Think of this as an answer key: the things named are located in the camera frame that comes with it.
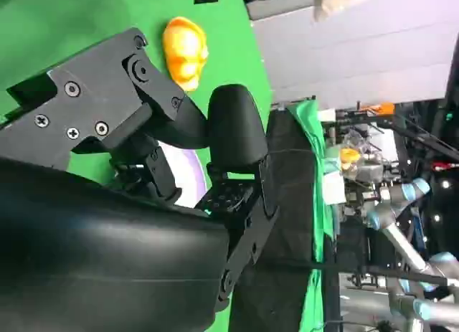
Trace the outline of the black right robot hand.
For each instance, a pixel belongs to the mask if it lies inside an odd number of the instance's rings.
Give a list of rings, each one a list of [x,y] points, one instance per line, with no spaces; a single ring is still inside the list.
[[[137,28],[9,88],[1,125],[1,329],[204,331],[278,218],[243,85],[207,113]]]

